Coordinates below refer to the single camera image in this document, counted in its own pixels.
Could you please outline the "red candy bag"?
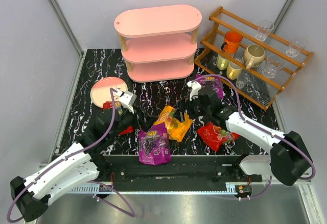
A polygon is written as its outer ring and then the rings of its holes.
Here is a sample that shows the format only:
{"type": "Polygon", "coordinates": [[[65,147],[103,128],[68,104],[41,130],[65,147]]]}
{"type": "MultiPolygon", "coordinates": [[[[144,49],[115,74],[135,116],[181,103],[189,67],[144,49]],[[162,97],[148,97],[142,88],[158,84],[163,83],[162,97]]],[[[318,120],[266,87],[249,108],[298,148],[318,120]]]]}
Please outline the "red candy bag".
{"type": "Polygon", "coordinates": [[[218,151],[219,147],[228,142],[238,140],[240,135],[229,132],[209,122],[205,126],[199,128],[197,133],[204,143],[213,151],[218,151]]]}
{"type": "MultiPolygon", "coordinates": [[[[122,115],[123,114],[123,109],[121,107],[120,102],[114,102],[114,103],[115,103],[115,109],[116,109],[117,113],[119,115],[122,115]]],[[[103,104],[103,110],[105,110],[105,109],[112,109],[112,107],[113,107],[113,102],[106,101],[103,104]]],[[[119,133],[119,135],[126,135],[126,134],[129,134],[129,133],[132,133],[133,131],[134,131],[134,127],[133,126],[129,126],[127,129],[121,131],[119,133]]]]}

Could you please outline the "purple candy bag back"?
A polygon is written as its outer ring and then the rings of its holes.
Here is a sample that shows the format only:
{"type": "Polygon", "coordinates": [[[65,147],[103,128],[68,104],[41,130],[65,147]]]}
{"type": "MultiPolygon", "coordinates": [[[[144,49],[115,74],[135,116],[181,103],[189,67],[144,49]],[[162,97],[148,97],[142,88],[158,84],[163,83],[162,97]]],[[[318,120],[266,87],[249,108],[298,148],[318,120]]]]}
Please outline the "purple candy bag back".
{"type": "Polygon", "coordinates": [[[212,76],[206,77],[205,75],[197,74],[196,80],[201,84],[201,86],[212,87],[216,91],[219,99],[224,97],[223,84],[219,78],[212,76]]]}

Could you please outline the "purple candy bag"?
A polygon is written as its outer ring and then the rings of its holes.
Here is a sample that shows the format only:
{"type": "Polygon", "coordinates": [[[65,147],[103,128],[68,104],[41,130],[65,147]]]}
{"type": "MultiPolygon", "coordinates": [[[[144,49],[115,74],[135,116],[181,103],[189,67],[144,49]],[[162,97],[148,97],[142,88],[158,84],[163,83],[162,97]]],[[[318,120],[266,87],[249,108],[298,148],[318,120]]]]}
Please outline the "purple candy bag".
{"type": "Polygon", "coordinates": [[[146,165],[166,164],[171,160],[169,134],[164,123],[153,125],[138,134],[139,162],[146,165]]]}
{"type": "Polygon", "coordinates": [[[212,76],[206,77],[205,75],[197,74],[196,80],[201,84],[201,86],[212,87],[216,91],[219,99],[224,97],[223,84],[219,78],[212,76]]]}

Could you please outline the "purple candy bag front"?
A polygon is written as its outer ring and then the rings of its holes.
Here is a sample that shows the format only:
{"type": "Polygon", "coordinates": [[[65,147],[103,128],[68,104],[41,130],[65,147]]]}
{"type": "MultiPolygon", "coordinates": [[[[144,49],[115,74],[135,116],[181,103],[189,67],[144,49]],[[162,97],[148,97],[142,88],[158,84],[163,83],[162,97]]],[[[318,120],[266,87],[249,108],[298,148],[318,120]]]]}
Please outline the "purple candy bag front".
{"type": "Polygon", "coordinates": [[[169,134],[164,123],[153,125],[138,134],[139,162],[146,165],[166,164],[171,160],[169,134]]]}

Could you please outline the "orange candy bag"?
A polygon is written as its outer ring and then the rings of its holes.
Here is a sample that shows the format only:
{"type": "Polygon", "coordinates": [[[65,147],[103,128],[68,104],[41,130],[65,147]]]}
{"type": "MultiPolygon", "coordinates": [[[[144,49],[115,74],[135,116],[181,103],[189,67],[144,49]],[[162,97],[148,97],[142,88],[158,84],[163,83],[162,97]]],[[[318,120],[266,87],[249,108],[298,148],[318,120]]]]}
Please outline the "orange candy bag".
{"type": "Polygon", "coordinates": [[[193,120],[184,112],[184,120],[181,122],[175,115],[179,115],[177,109],[166,105],[161,111],[158,119],[154,122],[154,126],[164,123],[169,134],[170,140],[182,142],[184,136],[190,129],[193,120]]]}

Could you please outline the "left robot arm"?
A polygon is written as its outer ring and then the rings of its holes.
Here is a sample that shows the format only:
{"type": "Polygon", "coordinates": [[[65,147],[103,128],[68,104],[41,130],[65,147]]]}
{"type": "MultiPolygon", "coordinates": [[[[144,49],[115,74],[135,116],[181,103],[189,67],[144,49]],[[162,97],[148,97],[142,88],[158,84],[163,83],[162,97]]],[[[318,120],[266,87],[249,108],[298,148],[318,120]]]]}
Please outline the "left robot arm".
{"type": "Polygon", "coordinates": [[[21,218],[31,222],[40,217],[59,197],[89,181],[103,181],[112,176],[110,164],[102,152],[118,135],[133,127],[147,131],[155,117],[142,108],[134,113],[123,109],[101,111],[84,133],[58,158],[29,177],[15,177],[10,182],[13,203],[21,218]]]}

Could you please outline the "pink three-tier shelf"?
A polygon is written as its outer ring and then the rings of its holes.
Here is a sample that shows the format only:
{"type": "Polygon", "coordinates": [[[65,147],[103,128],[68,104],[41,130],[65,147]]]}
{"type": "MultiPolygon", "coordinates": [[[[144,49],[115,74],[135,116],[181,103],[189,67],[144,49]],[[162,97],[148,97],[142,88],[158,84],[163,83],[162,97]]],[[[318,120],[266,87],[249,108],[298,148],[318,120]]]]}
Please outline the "pink three-tier shelf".
{"type": "Polygon", "coordinates": [[[190,5],[132,9],[114,21],[128,76],[138,83],[183,79],[194,70],[200,11],[190,5]]]}

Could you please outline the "clear glass middle shelf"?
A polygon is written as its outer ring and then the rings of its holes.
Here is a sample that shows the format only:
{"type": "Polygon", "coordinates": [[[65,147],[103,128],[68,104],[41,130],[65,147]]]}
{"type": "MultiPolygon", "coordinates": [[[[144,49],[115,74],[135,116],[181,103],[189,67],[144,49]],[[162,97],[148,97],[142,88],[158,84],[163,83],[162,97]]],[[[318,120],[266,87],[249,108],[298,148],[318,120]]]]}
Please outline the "clear glass middle shelf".
{"type": "Polygon", "coordinates": [[[284,67],[286,66],[286,60],[278,55],[270,55],[267,58],[265,66],[262,70],[263,76],[268,79],[274,78],[284,67]]]}

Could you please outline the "pink round plate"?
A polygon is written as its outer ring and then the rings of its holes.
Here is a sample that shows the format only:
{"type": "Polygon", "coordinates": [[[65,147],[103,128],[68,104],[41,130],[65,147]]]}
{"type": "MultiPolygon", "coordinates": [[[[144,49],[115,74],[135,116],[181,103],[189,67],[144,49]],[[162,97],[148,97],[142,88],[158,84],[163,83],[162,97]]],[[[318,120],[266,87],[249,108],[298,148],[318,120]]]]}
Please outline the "pink round plate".
{"type": "Polygon", "coordinates": [[[117,77],[107,77],[97,81],[90,91],[90,99],[94,105],[103,108],[106,102],[112,102],[110,88],[126,92],[128,87],[125,81],[117,77]]]}

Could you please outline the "cream yellow mug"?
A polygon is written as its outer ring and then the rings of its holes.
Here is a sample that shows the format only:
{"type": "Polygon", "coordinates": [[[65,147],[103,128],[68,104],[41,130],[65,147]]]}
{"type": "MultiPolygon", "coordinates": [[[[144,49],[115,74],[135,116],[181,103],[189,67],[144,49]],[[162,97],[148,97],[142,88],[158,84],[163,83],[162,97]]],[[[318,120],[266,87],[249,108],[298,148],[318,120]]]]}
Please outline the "cream yellow mug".
{"type": "Polygon", "coordinates": [[[230,61],[226,70],[226,76],[230,80],[236,80],[242,70],[243,68],[241,66],[230,61]]]}

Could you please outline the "wooden cup rack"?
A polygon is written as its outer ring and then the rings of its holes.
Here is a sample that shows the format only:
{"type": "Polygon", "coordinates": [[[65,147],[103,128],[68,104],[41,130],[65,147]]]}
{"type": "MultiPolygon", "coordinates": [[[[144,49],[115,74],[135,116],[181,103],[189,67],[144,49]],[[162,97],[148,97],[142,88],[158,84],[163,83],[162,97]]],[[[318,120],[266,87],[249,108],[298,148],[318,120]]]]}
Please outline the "wooden cup rack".
{"type": "Polygon", "coordinates": [[[297,57],[287,56],[286,50],[290,44],[288,40],[273,33],[269,34],[264,42],[257,40],[255,38],[255,33],[258,29],[257,25],[225,10],[222,6],[215,9],[209,15],[209,19],[214,25],[202,38],[201,44],[204,45],[205,49],[195,60],[195,64],[206,72],[226,76],[226,71],[219,70],[216,66],[218,57],[227,57],[228,60],[237,65],[242,65],[243,52],[252,44],[259,45],[265,49],[265,60],[269,56],[278,56],[286,61],[286,66],[272,79],[265,77],[262,73],[266,61],[247,71],[250,76],[249,84],[252,86],[252,90],[248,91],[243,88],[239,92],[264,110],[267,110],[272,105],[277,96],[286,89],[291,80],[314,55],[313,52],[303,49],[297,57]],[[243,37],[237,52],[234,54],[225,54],[221,50],[224,35],[228,31],[235,31],[243,37]]]}

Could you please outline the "beige round mug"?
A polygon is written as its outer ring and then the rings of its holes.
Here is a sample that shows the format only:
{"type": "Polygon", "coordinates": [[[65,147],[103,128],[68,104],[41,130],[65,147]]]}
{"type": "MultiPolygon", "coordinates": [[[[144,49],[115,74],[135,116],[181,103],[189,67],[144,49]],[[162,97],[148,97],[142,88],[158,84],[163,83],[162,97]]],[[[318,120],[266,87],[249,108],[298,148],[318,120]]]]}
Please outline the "beige round mug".
{"type": "Polygon", "coordinates": [[[259,45],[249,45],[243,53],[243,63],[246,65],[246,69],[259,66],[265,58],[265,49],[259,45]]]}

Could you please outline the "orange mug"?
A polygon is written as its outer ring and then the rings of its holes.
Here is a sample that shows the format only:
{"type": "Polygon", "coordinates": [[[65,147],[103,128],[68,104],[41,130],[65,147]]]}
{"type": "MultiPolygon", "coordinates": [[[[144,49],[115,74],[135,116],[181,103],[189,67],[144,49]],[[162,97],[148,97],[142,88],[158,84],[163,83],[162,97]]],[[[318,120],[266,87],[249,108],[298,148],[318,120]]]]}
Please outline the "orange mug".
{"type": "Polygon", "coordinates": [[[238,34],[237,32],[228,31],[224,36],[224,41],[221,45],[221,50],[229,54],[234,54],[235,52],[237,52],[242,39],[243,36],[238,34]]]}

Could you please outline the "clear glass top left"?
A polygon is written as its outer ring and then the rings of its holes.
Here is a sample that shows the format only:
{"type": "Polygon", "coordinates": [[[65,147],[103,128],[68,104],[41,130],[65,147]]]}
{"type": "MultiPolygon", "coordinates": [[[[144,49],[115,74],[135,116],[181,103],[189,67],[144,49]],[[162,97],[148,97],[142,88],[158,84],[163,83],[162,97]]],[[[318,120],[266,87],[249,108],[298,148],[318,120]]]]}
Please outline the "clear glass top left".
{"type": "Polygon", "coordinates": [[[264,42],[273,29],[274,29],[274,23],[268,20],[261,21],[258,25],[255,38],[261,42],[264,42]]]}

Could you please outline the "clear glass top right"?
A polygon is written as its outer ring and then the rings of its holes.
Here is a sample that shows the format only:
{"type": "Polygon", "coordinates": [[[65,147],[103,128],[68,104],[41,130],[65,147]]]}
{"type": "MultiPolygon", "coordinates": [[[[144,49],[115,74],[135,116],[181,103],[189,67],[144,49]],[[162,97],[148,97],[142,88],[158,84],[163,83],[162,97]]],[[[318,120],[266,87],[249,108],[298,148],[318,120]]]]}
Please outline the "clear glass top right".
{"type": "Polygon", "coordinates": [[[307,46],[308,41],[306,38],[295,36],[291,39],[289,46],[286,50],[286,55],[295,58],[307,46]]]}

